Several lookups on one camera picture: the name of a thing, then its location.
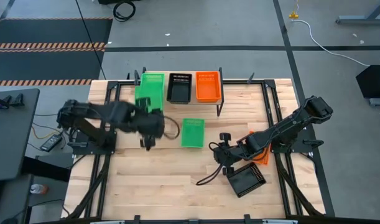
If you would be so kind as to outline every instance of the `orange basket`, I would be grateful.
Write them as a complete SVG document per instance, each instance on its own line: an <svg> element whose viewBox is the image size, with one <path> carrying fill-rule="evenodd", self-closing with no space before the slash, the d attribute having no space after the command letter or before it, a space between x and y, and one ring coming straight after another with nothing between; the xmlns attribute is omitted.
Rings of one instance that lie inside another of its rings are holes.
<svg viewBox="0 0 380 224"><path fill-rule="evenodd" d="M263 153L253 158L253 162L260 165L269 165L271 144L263 149Z"/></svg>
<svg viewBox="0 0 380 224"><path fill-rule="evenodd" d="M219 72L196 72L195 91L198 102L214 103L221 99Z"/></svg>

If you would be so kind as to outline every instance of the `small green basket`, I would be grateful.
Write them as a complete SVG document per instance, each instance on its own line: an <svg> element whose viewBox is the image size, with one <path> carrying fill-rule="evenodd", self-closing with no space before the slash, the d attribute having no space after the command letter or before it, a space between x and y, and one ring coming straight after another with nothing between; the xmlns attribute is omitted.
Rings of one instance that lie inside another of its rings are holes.
<svg viewBox="0 0 380 224"><path fill-rule="evenodd" d="M145 73L141 76L140 86L134 88L134 99L149 97L151 105L148 111L153 109L164 110L164 74Z"/></svg>
<svg viewBox="0 0 380 224"><path fill-rule="evenodd" d="M183 119L182 147L203 147L204 138L204 119Z"/></svg>

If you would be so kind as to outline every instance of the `gray floor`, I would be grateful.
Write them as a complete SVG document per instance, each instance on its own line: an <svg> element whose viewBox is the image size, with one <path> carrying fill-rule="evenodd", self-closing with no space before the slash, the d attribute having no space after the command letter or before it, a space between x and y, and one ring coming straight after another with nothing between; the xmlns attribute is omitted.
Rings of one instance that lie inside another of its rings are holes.
<svg viewBox="0 0 380 224"><path fill-rule="evenodd" d="M78 0L85 17L110 16L108 6ZM0 14L7 5L0 0ZM291 23L287 15L294 1L280 0L292 45L313 45L307 26ZM313 27L323 45L380 45L380 26L335 24L339 15L366 14L378 1L300 1L300 19ZM108 47L155 47L175 45L280 45L283 46L274 5L270 0L143 0L125 23L113 22ZM16 0L8 17L79 17L72 0ZM364 63L380 63L380 51L340 52ZM335 213L339 217L380 219L380 107L362 98L355 76L364 67L325 52L294 52L306 96L318 95L334 109L329 122L315 126L323 166ZM215 70L223 67L225 78L292 78L284 51L198 51L105 53L103 69L110 79L125 78L141 70ZM21 87L0 87L0 91ZM55 113L69 98L87 99L89 86L40 88L38 114ZM35 122L56 126L54 117ZM48 130L38 129L40 135ZM32 136L30 142L40 145ZM70 152L67 147L63 152ZM28 148L27 155L41 154ZM33 210L31 222L56 220L60 204Z"/></svg>

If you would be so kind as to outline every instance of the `wooden tabletop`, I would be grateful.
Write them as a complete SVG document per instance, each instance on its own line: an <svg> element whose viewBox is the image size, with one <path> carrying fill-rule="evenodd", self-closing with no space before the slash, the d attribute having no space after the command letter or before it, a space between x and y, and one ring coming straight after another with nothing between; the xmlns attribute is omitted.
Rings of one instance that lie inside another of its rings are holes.
<svg viewBox="0 0 380 224"><path fill-rule="evenodd" d="M104 103L107 81L93 81L89 102ZM277 92L283 117L298 105L290 79L276 79ZM175 119L181 127L184 118L205 120L205 146L220 142L219 133L231 133L233 144L249 133L268 128L267 115L260 85L225 85L225 103L220 117L213 105L164 104L164 114ZM270 104L272 95L269 90ZM134 101L134 87L124 86L120 100ZM166 131L175 126L166 121ZM132 220L141 215L142 220L170 219L230 219L284 218L277 169L271 156L269 165L258 165L267 184L242 198L235 196L228 180L222 174L207 185L195 183L210 175L218 167L213 153L207 148L182 148L181 136L171 141L161 139L156 147L146 152L140 148L139 136L118 131L116 153L111 157L106 188L103 219ZM93 156L86 156L72 170L65 206L71 212L89 187ZM320 212L324 212L322 197L313 163L293 154L292 161L297 184L304 195ZM247 162L236 163L235 168ZM295 211L289 187L291 210ZM96 202L93 202L95 214Z"/></svg>

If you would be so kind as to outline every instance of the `black tray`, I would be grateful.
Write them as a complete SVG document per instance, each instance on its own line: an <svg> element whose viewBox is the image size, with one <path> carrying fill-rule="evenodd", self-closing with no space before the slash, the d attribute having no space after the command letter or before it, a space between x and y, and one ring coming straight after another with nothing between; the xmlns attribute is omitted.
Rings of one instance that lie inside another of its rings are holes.
<svg viewBox="0 0 380 224"><path fill-rule="evenodd" d="M166 100L171 103L188 104L191 101L192 74L171 73Z"/></svg>
<svg viewBox="0 0 380 224"><path fill-rule="evenodd" d="M266 183L262 173L253 162L227 175L227 178L239 198Z"/></svg>

